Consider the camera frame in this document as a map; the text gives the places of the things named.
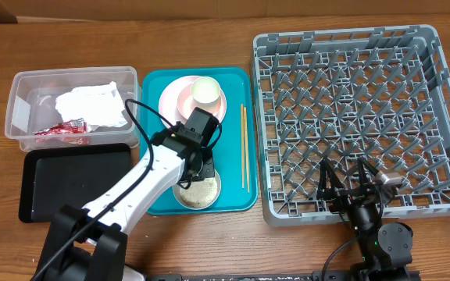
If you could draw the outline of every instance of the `plastic container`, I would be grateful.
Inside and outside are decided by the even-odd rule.
[[[270,225],[339,221],[316,199],[323,157],[346,188],[359,156],[403,175],[384,217],[450,215],[450,75],[433,27],[260,34],[252,75]]]
[[[90,133],[34,136],[35,131],[62,122],[62,117],[55,110],[58,96],[75,87],[105,85],[112,81],[117,83],[123,100],[140,99],[137,72],[129,66],[50,69],[16,74],[6,109],[5,135],[18,140],[23,151],[74,145],[60,141],[62,137],[87,137],[88,144],[125,143],[131,148],[137,147],[139,132],[126,111],[123,114],[128,124],[120,128],[99,127]],[[132,104],[131,110],[136,112],[137,106]]]

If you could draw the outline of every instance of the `chopsticks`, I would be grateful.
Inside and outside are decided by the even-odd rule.
[[[248,114],[246,107],[241,104],[241,166],[242,166],[242,188],[244,188],[244,158],[246,158],[246,183],[248,193],[251,192],[249,186],[249,149],[248,149]]]
[[[244,188],[244,105],[241,104],[241,172],[242,188]]]

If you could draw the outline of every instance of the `cup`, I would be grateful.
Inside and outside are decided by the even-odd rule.
[[[221,88],[218,81],[211,77],[202,76],[192,83],[191,96],[196,107],[211,112],[220,100]]]

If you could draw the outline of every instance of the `plastic dish rack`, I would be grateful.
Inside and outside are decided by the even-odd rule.
[[[260,34],[253,42],[263,212],[274,226],[333,223],[316,200],[328,157],[404,176],[385,217],[450,215],[450,76],[430,26]]]

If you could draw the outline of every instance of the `blue tray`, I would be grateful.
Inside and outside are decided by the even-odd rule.
[[[146,76],[141,87],[141,101],[152,108],[159,107],[159,97],[172,81],[187,75],[210,76],[216,79],[227,96],[227,114],[223,119],[222,137],[213,149],[215,169],[222,180],[222,190],[216,202],[199,211],[189,210],[173,195],[170,188],[150,207],[151,215],[197,214],[210,212],[245,211],[258,199],[258,174],[256,168],[255,131],[249,76],[237,67],[207,69],[157,70]],[[241,182],[241,103],[248,110],[249,172],[251,193]],[[141,126],[149,136],[164,129],[157,116],[141,110]],[[147,149],[141,144],[141,156]]]

